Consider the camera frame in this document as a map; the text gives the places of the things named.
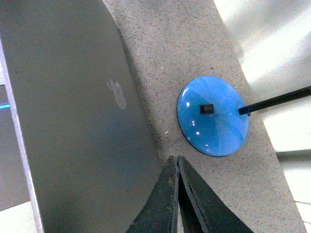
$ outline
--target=black rod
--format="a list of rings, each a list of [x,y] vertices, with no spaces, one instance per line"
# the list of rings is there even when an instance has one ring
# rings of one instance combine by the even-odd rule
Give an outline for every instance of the black rod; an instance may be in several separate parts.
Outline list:
[[[254,104],[245,106],[243,108],[239,108],[238,111],[240,115],[244,115],[244,114],[248,114],[248,113],[260,110],[260,109],[268,108],[268,107],[275,106],[281,103],[286,103],[292,100],[297,100],[297,99],[307,97],[307,96],[311,96],[311,86],[304,87],[299,90],[292,91],[292,92],[289,92],[289,93],[286,93],[284,95],[280,95],[277,97],[273,97],[271,99],[264,100],[258,103],[254,103]]]

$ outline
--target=blue glass dome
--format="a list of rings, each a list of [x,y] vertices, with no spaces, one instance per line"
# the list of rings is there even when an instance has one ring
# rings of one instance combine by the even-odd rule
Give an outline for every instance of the blue glass dome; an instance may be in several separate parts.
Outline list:
[[[201,114],[200,105],[213,104],[213,114]],[[238,109],[244,101],[232,85],[203,76],[188,83],[178,98],[177,116],[187,140],[200,152],[226,156],[236,152],[248,134],[249,117]]]

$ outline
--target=blue base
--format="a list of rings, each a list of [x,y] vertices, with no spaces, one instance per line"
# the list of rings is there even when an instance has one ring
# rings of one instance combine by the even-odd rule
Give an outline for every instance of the blue base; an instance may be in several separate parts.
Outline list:
[[[213,104],[213,114],[200,114],[201,104]],[[187,140],[200,152],[225,156],[236,152],[248,133],[248,115],[239,93],[224,80],[203,76],[188,83],[178,98],[177,116]]]

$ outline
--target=blue light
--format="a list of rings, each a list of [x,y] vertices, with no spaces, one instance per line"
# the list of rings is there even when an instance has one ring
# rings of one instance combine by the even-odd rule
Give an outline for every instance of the blue light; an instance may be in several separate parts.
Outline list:
[[[10,107],[10,105],[9,104],[6,104],[6,105],[0,105],[0,109],[2,109],[2,108],[9,108]]]
[[[201,114],[201,104],[213,104],[215,113]],[[229,83],[213,76],[199,77],[188,83],[178,98],[179,126],[198,151],[226,156],[246,141],[249,117],[238,112],[244,106],[242,97]]]

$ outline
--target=granite countertop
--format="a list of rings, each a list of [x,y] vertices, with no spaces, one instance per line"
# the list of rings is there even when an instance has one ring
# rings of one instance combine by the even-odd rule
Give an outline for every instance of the granite countertop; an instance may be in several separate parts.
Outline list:
[[[182,88],[218,76],[254,102],[211,0],[104,0],[123,38],[160,158],[185,156],[224,203],[256,233],[306,232],[258,113],[236,153],[213,158],[183,137],[176,117]]]

